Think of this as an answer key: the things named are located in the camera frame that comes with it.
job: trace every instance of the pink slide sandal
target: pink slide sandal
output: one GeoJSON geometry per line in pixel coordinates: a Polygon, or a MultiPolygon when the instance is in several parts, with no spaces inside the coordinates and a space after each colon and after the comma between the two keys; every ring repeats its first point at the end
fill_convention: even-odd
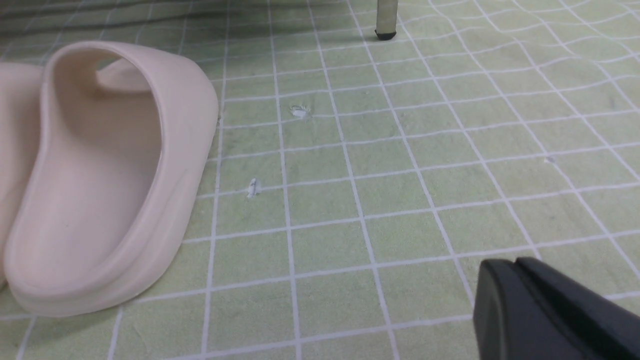
{"type": "Polygon", "coordinates": [[[40,143],[42,68],[0,63],[0,288],[3,250],[40,143]]]}
{"type": "Polygon", "coordinates": [[[181,56],[80,42],[45,66],[40,109],[6,278],[38,315],[115,306],[156,282],[180,247],[216,130],[216,92],[181,56]],[[119,58],[126,73],[96,71],[119,58]]]}

